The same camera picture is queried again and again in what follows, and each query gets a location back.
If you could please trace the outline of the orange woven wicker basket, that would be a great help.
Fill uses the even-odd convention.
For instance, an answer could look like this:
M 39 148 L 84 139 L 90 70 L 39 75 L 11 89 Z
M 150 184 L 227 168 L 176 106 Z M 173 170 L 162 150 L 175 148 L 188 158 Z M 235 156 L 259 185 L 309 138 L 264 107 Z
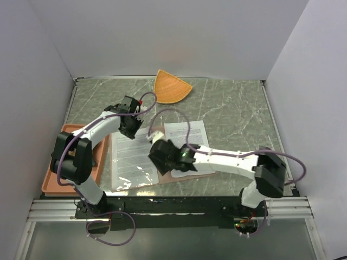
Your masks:
M 164 70 L 158 71 L 153 86 L 158 103 L 178 103 L 187 97 L 191 91 L 192 85 Z

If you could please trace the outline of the white printed paper sheet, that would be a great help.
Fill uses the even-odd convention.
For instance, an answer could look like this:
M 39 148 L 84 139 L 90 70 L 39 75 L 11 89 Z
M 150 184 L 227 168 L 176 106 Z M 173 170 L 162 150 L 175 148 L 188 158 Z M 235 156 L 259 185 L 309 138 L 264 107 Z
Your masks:
M 136 189 L 159 183 L 157 169 L 148 157 L 151 144 L 146 135 L 146 128 L 139 129 L 133 140 L 120 132 L 112 133 L 112 191 Z

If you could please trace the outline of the aluminium frame rail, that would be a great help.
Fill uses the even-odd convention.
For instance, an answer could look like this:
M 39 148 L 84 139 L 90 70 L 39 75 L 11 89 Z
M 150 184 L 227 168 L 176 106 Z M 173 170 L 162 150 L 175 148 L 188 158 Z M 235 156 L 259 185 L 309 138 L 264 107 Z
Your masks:
M 235 196 L 221 197 L 110 197 L 106 215 L 90 213 L 83 202 L 69 199 L 34 200 L 27 221 L 59 222 L 70 220 L 107 219 L 112 212 L 121 218 L 124 212 L 135 216 L 198 215 L 230 216 L 234 218 L 263 217 L 271 219 L 313 218 L 309 202 L 305 197 L 283 197 L 268 199 L 256 208 L 244 207 Z

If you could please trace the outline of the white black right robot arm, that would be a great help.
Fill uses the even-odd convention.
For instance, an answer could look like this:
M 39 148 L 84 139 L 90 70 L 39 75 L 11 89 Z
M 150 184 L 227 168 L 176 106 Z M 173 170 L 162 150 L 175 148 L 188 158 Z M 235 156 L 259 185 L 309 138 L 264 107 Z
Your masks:
M 171 140 L 159 139 L 152 142 L 149 158 L 162 175 L 172 170 L 219 171 L 250 179 L 237 202 L 243 216 L 251 215 L 266 198 L 284 195 L 286 165 L 271 149 L 235 152 L 188 144 L 178 148 Z

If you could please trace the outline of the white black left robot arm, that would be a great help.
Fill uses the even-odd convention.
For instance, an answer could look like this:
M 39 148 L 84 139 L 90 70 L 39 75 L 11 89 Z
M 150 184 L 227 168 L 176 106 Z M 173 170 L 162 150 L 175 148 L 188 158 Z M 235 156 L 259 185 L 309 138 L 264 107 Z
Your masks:
M 134 139 L 143 123 L 141 105 L 142 100 L 125 96 L 83 128 L 72 133 L 63 131 L 56 138 L 50 170 L 56 173 L 59 185 L 71 186 L 80 195 L 96 218 L 106 214 L 107 198 L 92 177 L 93 149 L 114 132 Z

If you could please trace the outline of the pink brown file folder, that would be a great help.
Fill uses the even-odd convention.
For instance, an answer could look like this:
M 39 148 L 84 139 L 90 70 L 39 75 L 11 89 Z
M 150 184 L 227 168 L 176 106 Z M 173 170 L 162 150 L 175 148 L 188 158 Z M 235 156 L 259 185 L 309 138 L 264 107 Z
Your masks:
M 154 130 L 162 131 L 163 133 L 165 133 L 164 126 L 154 127 Z M 165 175 L 161 175 L 159 173 L 159 171 L 157 171 L 157 173 L 158 173 L 158 177 L 159 177 L 159 183 L 157 185 L 173 183 L 173 182 L 177 182 L 177 181 L 196 179 L 196 178 L 209 177 L 209 176 L 213 176 L 216 174 L 216 172 L 215 172 L 214 174 L 208 174 L 208 175 L 198 175 L 198 176 L 187 176 L 187 177 L 183 177 L 183 178 L 173 178 L 171 176 L 170 171 L 168 173 L 166 173 Z

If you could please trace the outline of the white printed paper stack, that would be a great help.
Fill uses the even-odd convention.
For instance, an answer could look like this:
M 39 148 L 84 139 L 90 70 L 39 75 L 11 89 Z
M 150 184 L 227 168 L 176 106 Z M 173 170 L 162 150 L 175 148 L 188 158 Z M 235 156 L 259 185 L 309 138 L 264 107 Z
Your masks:
M 164 124 L 165 137 L 167 139 L 170 139 L 173 142 L 173 144 L 178 148 L 181 148 L 186 143 L 187 130 L 188 125 L 186 122 Z M 209 147 L 207 133 L 205 130 L 204 122 L 202 120 L 190 122 L 190 132 L 188 140 L 189 144 L 191 145 L 203 145 Z M 187 176 L 202 176 L 214 173 L 215 171 L 211 169 L 198 170 L 197 172 L 182 172 L 179 170 L 172 170 L 171 176 L 173 178 L 183 178 Z

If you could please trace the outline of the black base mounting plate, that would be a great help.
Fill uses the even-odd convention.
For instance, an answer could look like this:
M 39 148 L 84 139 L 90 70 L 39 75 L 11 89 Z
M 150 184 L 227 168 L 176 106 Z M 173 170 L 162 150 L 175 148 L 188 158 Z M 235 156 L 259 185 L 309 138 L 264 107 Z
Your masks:
M 267 216 L 264 203 L 251 209 L 240 204 L 238 196 L 207 197 L 108 197 L 104 213 L 89 212 L 78 202 L 75 218 L 104 220 L 112 231 L 132 228 L 234 228 L 235 219 L 254 220 Z

